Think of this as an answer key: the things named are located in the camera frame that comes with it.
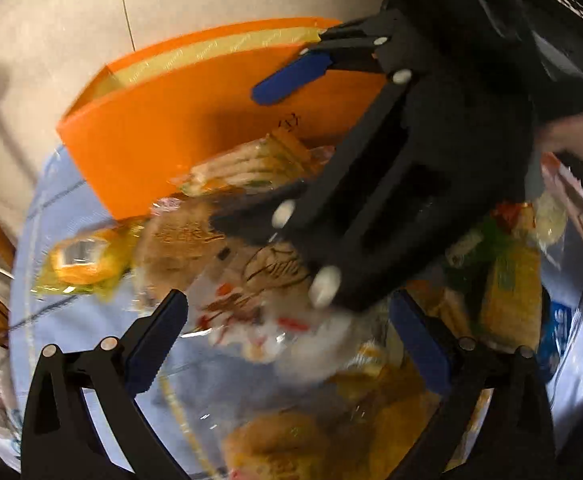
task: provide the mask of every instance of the blue package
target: blue package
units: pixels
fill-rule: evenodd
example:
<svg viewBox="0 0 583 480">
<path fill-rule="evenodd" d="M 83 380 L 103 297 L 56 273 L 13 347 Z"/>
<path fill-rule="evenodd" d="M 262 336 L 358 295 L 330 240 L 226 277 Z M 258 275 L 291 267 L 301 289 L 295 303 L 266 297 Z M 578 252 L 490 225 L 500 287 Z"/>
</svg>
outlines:
<svg viewBox="0 0 583 480">
<path fill-rule="evenodd" d="M 549 320 L 542 328 L 542 336 L 536 353 L 540 377 L 546 383 L 554 376 L 562 356 L 565 355 L 571 322 L 571 309 L 552 301 L 549 305 Z"/>
</svg>

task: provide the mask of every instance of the orange box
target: orange box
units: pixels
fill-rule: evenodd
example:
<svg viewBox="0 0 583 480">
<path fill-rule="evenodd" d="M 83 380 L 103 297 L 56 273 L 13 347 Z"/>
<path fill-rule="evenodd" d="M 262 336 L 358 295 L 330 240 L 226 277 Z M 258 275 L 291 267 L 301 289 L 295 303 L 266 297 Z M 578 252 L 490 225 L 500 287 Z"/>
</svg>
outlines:
<svg viewBox="0 0 583 480">
<path fill-rule="evenodd" d="M 319 41 L 321 18 L 239 23 L 159 43 L 104 67 L 57 130 L 116 219 L 148 213 L 171 180 L 283 123 L 308 146 L 336 143 L 385 84 L 379 74 L 328 71 L 279 104 L 251 89 Z"/>
</svg>

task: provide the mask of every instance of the white screw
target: white screw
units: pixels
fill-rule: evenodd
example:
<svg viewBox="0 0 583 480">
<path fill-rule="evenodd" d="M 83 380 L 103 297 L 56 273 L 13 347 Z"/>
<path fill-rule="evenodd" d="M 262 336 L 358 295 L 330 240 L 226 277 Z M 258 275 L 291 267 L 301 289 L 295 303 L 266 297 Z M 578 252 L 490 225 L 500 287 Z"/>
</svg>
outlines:
<svg viewBox="0 0 583 480">
<path fill-rule="evenodd" d="M 271 217 L 271 225 L 276 229 L 282 229 L 293 215 L 296 208 L 295 200 L 285 200 L 282 202 Z"/>
<path fill-rule="evenodd" d="M 113 350 L 118 345 L 118 340 L 114 337 L 106 337 L 100 341 L 100 348 L 103 350 Z"/>
<path fill-rule="evenodd" d="M 309 299 L 316 308 L 326 308 L 340 288 L 342 275 L 340 269 L 335 266 L 327 266 L 318 270 L 313 283 L 309 287 Z"/>
<path fill-rule="evenodd" d="M 531 359 L 533 357 L 533 350 L 528 346 L 521 346 L 518 350 L 525 359 Z"/>
<path fill-rule="evenodd" d="M 470 337 L 461 337 L 458 341 L 460 348 L 467 352 L 471 352 L 472 350 L 476 349 L 476 341 L 474 341 Z"/>
<path fill-rule="evenodd" d="M 42 355 L 44 357 L 51 357 L 56 353 L 56 345 L 47 345 L 42 349 Z"/>
<path fill-rule="evenodd" d="M 394 84 L 397 85 L 404 85 L 405 83 L 409 82 L 409 79 L 412 77 L 412 72 L 408 68 L 404 70 L 398 70 L 398 72 L 394 72 L 394 75 L 391 76 L 391 80 Z"/>
</svg>

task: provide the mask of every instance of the table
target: table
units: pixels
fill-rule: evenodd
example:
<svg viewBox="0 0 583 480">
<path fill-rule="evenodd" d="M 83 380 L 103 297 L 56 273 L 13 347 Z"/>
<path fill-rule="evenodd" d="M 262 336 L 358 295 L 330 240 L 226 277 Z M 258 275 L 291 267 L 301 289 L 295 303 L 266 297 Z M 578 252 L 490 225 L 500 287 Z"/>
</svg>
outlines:
<svg viewBox="0 0 583 480">
<path fill-rule="evenodd" d="M 134 310 L 132 283 L 128 279 L 109 303 L 95 296 L 39 300 L 30 293 L 44 254 L 54 243 L 110 219 L 67 150 L 59 147 L 40 177 L 18 244 L 14 268 L 10 350 L 21 410 L 24 410 L 31 375 L 44 345 L 57 343 L 65 352 L 90 349 L 105 336 L 121 336 L 138 315 Z M 542 276 L 552 299 L 574 309 L 567 354 L 547 386 L 556 443 L 560 447 L 583 412 L 583 244 L 573 228 L 569 227 L 566 234 L 562 269 L 544 262 Z M 232 421 L 248 416 L 243 399 L 249 398 L 250 406 L 266 409 L 272 394 L 277 396 L 278 402 L 284 396 L 296 400 L 303 397 L 303 388 L 276 391 L 279 386 L 273 381 L 271 366 L 251 365 L 219 355 L 211 351 L 203 339 L 179 338 L 159 379 L 136 399 L 166 448 L 194 478 L 205 478 L 222 464 L 217 436 Z M 129 468 L 95 394 L 87 392 L 86 401 L 110 458 Z M 201 463 L 191 449 L 190 428 L 198 435 L 212 467 Z"/>
</svg>

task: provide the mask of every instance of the blue tablecloth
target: blue tablecloth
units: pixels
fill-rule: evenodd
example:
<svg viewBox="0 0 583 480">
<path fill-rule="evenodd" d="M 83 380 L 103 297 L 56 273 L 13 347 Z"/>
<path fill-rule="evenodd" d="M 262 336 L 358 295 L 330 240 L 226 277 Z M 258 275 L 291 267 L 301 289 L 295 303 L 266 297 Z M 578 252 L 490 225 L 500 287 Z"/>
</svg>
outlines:
<svg viewBox="0 0 583 480">
<path fill-rule="evenodd" d="M 82 178 L 70 155 L 60 147 L 50 158 L 18 244 L 12 285 L 10 350 L 14 385 L 24 410 L 33 370 L 43 346 L 56 343 L 65 352 L 93 348 L 103 337 L 121 336 L 137 317 L 133 290 L 124 280 L 110 303 L 94 296 L 37 299 L 30 293 L 44 254 L 57 241 L 79 230 L 110 219 L 110 215 Z M 567 354 L 555 378 L 548 384 L 562 446 L 583 411 L 583 244 L 569 228 L 561 271 L 543 264 L 543 282 L 552 299 L 574 309 Z M 206 471 L 190 447 L 187 431 L 193 429 L 212 464 L 222 464 L 217 446 L 217 427 L 241 418 L 242 399 L 250 406 L 266 408 L 270 399 L 302 398 L 301 390 L 281 388 L 270 366 L 256 366 L 209 349 L 202 338 L 178 339 L 162 368 L 162 380 L 137 397 L 137 402 L 166 448 L 190 475 Z M 86 394 L 105 449 L 117 464 L 129 465 L 93 392 Z"/>
</svg>

